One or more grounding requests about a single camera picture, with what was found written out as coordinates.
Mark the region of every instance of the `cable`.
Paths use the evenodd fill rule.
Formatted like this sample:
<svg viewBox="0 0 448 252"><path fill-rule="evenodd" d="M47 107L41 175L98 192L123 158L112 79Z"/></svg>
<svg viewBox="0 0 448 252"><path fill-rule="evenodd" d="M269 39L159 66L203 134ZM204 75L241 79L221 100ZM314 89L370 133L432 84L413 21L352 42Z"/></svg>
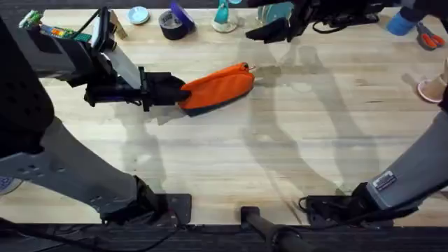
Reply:
<svg viewBox="0 0 448 252"><path fill-rule="evenodd" d="M322 22L322 21L317 21L317 22L315 22L314 24L313 24L313 30L315 31L315 32L317 32L317 33L320 33L320 34L331 34L331 33L335 33L335 32L339 32L339 31L342 31L343 29L345 29L345 28L347 28L347 26L346 25L344 25L344 26L341 26L341 27L336 27L336 28L334 28L334 29L329 29L329 30L321 30L321 29L317 29L316 28L316 25L318 24L318 23L320 23L320 22Z"/></svg>
<svg viewBox="0 0 448 252"><path fill-rule="evenodd" d="M75 32L73 35L70 36L70 39L76 38L77 35L79 35L81 32L83 32L84 29L98 16L100 11L101 11L100 8L97 11L95 11L93 13L92 17L90 17L89 20L87 20L87 22L85 24L83 24L83 26L77 32Z"/></svg>
<svg viewBox="0 0 448 252"><path fill-rule="evenodd" d="M166 241L167 239L169 239L170 237L175 235L180 230L179 218L177 218L177 220L178 220L178 225L176 225L176 229L173 232L168 233L163 238L161 238L160 240L158 240L154 244L150 245L149 247L142 248L142 249L137 249L137 250L125 250L125 251L110 250L110 249L106 249L106 248L100 248L98 246L85 244L85 243L80 242L80 241L63 238L63 237L60 237L60 236L57 236L57 235L46 234L44 232L35 231L35 230L33 230L31 228L28 228L28 227L22 227L21 225L18 225L16 223L10 222L9 220L6 220L4 218L0 218L0 224L6 226L7 228L15 230L16 232L20 232L22 234L25 234L25 235L28 235L28 236L31 236L31 237L47 239L47 240L54 241L54 242L61 242L61 243L66 244L66 245L75 246L75 247L79 247L81 249L87 249L87 250L91 250L91 251L99 251L99 252L146 252L146 251L149 251L149 250L154 249L155 247L161 245L161 243L163 243L164 241Z"/></svg>

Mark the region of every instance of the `label sticker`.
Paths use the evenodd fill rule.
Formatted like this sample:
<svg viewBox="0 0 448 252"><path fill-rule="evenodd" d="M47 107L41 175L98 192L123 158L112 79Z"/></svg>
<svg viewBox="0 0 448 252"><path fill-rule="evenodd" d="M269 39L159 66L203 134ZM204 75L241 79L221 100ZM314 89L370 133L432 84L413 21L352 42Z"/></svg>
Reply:
<svg viewBox="0 0 448 252"><path fill-rule="evenodd" d="M372 184L378 191L382 191L392 185L395 181L397 181L397 177L393 175L392 171L386 171L379 178L374 180Z"/></svg>

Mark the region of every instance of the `scissors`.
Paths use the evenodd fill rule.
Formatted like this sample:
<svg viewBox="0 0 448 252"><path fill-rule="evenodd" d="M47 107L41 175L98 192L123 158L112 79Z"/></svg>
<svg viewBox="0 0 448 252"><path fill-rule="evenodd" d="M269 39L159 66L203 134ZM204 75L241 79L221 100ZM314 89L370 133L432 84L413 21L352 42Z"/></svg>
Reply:
<svg viewBox="0 0 448 252"><path fill-rule="evenodd" d="M432 51L445 45L445 40L443 38L435 35L421 22L419 22L416 27L419 33L417 41L423 49Z"/></svg>

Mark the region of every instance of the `white bowl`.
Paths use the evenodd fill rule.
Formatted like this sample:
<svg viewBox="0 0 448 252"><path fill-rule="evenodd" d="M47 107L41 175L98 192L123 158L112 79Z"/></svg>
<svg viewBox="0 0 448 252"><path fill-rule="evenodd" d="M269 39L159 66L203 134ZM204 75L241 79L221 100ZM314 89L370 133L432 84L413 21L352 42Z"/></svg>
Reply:
<svg viewBox="0 0 448 252"><path fill-rule="evenodd" d="M127 18L134 25L141 25L149 20L149 12L145 7L133 7L127 13Z"/></svg>

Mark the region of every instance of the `orange bag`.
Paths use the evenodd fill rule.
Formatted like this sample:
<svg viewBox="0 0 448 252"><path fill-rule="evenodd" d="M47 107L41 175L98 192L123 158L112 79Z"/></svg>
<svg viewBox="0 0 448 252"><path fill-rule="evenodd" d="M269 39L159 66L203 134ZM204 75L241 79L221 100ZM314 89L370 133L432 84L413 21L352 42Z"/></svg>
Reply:
<svg viewBox="0 0 448 252"><path fill-rule="evenodd" d="M191 95L178 104L189 116L197 116L247 95L254 79L247 63L229 66L183 85L181 89L191 91Z"/></svg>

